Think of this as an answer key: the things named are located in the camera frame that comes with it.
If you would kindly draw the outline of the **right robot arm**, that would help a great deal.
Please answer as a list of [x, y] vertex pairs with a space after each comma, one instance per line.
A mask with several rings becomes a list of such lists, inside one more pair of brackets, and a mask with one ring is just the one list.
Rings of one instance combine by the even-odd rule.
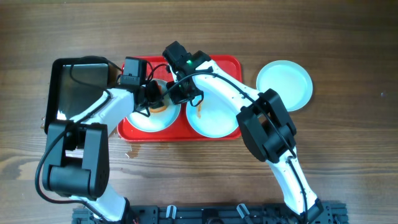
[[280, 96], [249, 88], [210, 59], [169, 59], [172, 92], [185, 101], [195, 99], [193, 90], [208, 90], [225, 102], [236, 115], [243, 141], [259, 161], [268, 163], [284, 196], [285, 205], [303, 223], [322, 212], [322, 204], [309, 187], [299, 164], [293, 124]]

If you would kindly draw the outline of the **green orange sponge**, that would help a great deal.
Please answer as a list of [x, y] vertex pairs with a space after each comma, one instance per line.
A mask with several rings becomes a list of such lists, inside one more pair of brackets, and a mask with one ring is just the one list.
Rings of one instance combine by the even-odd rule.
[[149, 111], [151, 113], [160, 113], [160, 112], [162, 112], [162, 111], [164, 111], [166, 109], [167, 109], [167, 106], [163, 105], [163, 106], [160, 106], [160, 107], [157, 107], [157, 108], [149, 108]]

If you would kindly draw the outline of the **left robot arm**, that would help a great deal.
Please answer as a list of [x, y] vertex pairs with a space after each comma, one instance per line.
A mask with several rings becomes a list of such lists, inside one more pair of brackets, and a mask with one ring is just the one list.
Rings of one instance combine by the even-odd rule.
[[102, 91], [82, 113], [49, 124], [35, 188], [50, 203], [84, 205], [98, 223], [134, 223], [129, 200], [108, 183], [108, 136], [127, 115], [160, 101], [162, 92], [155, 81]]

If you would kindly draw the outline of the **white plate top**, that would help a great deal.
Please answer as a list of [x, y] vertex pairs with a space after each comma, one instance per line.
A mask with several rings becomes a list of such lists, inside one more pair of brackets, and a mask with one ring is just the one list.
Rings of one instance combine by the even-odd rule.
[[[153, 80], [160, 85], [163, 94], [167, 90], [167, 82], [159, 79]], [[162, 102], [167, 106], [167, 109], [160, 113], [151, 113], [149, 107], [136, 108], [134, 105], [134, 110], [127, 116], [127, 120], [138, 130], [148, 133], [159, 132], [168, 128], [179, 116], [181, 106], [173, 104], [168, 95], [162, 98]]]

